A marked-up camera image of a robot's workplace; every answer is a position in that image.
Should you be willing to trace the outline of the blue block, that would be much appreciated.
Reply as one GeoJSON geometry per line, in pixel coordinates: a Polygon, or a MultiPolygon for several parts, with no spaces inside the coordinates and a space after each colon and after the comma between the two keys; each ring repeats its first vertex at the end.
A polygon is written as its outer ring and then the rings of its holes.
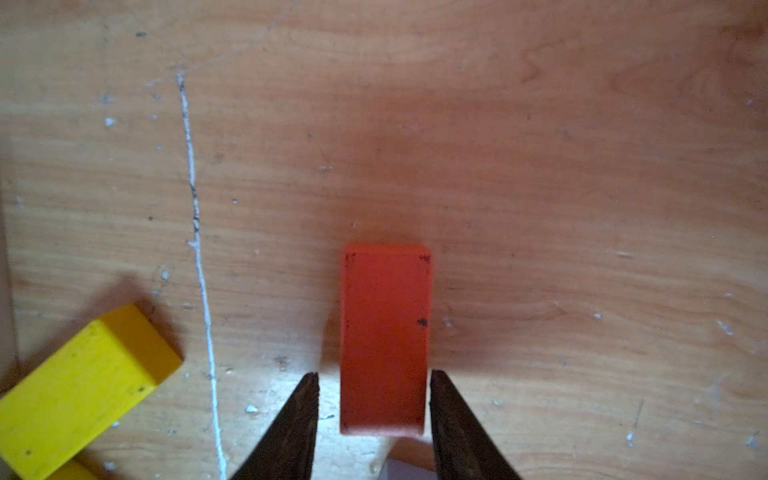
{"type": "Polygon", "coordinates": [[[388,458],[382,465],[379,480],[437,480],[434,471],[404,461],[388,458]]]}

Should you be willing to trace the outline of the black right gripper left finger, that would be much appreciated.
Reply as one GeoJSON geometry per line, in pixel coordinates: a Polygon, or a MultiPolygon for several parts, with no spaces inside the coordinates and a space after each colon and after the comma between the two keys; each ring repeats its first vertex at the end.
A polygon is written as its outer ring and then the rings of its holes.
{"type": "Polygon", "coordinates": [[[319,393],[318,373],[305,374],[232,479],[310,479],[319,393]]]}

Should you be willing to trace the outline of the yellow block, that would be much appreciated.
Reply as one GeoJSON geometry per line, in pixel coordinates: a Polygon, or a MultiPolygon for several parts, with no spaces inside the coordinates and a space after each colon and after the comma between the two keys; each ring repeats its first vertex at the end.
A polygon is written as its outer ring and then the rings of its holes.
{"type": "Polygon", "coordinates": [[[46,480],[98,480],[98,477],[78,461],[70,460],[48,476],[46,480]]]}
{"type": "Polygon", "coordinates": [[[91,321],[2,397],[2,459],[50,478],[181,364],[134,305],[91,321]]]}

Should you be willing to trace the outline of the red block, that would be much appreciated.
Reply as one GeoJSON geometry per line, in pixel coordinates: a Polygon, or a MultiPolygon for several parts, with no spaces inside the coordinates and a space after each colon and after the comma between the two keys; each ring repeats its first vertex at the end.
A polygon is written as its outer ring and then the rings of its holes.
{"type": "Polygon", "coordinates": [[[426,412],[431,251],[348,244],[340,303],[340,420],[347,436],[420,436],[426,412]]]}

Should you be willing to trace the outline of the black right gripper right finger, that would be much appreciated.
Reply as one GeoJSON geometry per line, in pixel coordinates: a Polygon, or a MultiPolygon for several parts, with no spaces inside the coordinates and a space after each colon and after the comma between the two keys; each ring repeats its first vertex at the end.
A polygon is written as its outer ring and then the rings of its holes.
{"type": "Polygon", "coordinates": [[[444,370],[431,372],[430,394],[438,479],[522,479],[444,370]]]}

